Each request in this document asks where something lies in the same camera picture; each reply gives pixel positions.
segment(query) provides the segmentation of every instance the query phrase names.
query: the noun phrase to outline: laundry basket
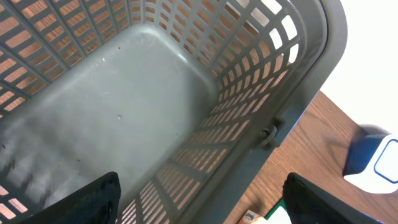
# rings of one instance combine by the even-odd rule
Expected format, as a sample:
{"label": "laundry basket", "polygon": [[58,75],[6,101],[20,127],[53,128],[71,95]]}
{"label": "laundry basket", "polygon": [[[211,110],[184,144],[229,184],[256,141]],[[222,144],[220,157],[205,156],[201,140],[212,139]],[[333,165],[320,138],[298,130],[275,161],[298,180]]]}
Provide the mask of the laundry basket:
{"label": "laundry basket", "polygon": [[337,0],[0,4],[0,223],[109,171],[118,223],[222,223],[347,36]]}

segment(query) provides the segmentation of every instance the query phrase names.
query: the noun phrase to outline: wood grain surface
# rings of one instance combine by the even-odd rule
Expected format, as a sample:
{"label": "wood grain surface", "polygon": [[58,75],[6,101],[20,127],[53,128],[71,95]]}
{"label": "wood grain surface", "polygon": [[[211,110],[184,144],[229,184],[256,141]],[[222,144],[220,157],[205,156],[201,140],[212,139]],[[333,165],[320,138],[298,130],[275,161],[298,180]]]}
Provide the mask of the wood grain surface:
{"label": "wood grain surface", "polygon": [[281,147],[275,149],[225,223],[237,223],[247,209],[265,215],[282,197],[282,186],[296,172],[356,208],[384,222],[398,223],[398,192],[369,194],[343,179],[353,139],[364,131],[319,92]]}

